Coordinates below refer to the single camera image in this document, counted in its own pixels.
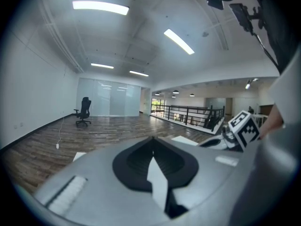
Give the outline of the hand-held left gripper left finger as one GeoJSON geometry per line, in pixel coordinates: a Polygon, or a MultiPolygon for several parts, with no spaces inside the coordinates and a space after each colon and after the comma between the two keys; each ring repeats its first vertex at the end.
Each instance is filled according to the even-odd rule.
{"type": "Polygon", "coordinates": [[[67,199],[63,216],[50,210],[59,226],[154,226],[169,221],[151,193],[125,187],[116,178],[112,162],[118,153],[142,141],[130,139],[93,150],[48,179],[34,198],[49,208],[56,198],[67,199]]]}

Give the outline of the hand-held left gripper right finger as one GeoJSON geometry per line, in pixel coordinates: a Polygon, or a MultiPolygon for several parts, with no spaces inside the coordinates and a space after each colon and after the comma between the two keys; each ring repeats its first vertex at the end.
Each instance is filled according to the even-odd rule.
{"type": "Polygon", "coordinates": [[[153,140],[153,200],[169,217],[158,225],[229,225],[250,175],[249,151],[153,140]]]}

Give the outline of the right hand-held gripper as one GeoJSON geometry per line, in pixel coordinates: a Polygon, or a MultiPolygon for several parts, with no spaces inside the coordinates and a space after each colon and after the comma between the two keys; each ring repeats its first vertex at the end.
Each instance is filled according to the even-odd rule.
{"type": "Polygon", "coordinates": [[[247,111],[241,111],[222,128],[222,135],[211,137],[198,144],[198,147],[244,152],[247,146],[258,140],[259,127],[247,111]]]}

